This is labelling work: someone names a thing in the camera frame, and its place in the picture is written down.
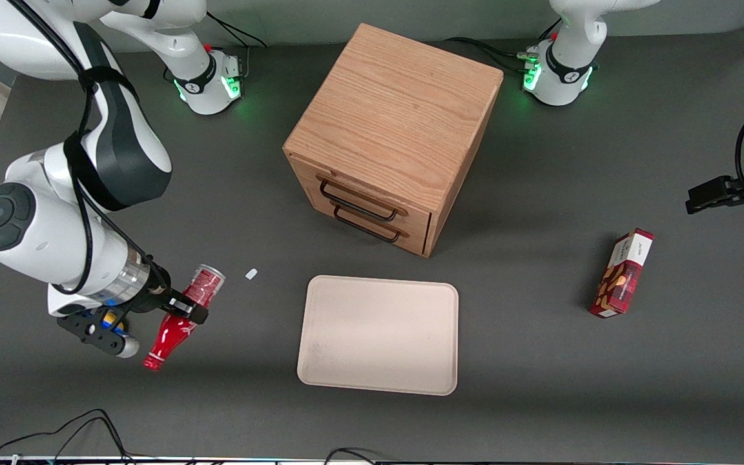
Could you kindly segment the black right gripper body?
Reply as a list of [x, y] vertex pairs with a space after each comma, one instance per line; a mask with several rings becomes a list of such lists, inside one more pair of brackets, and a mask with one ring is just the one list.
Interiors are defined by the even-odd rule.
[[130, 300], [130, 312], [133, 314], [147, 314], [154, 310], [162, 310], [167, 314], [182, 316], [183, 311], [178, 309], [172, 300], [178, 301], [176, 289], [145, 287]]

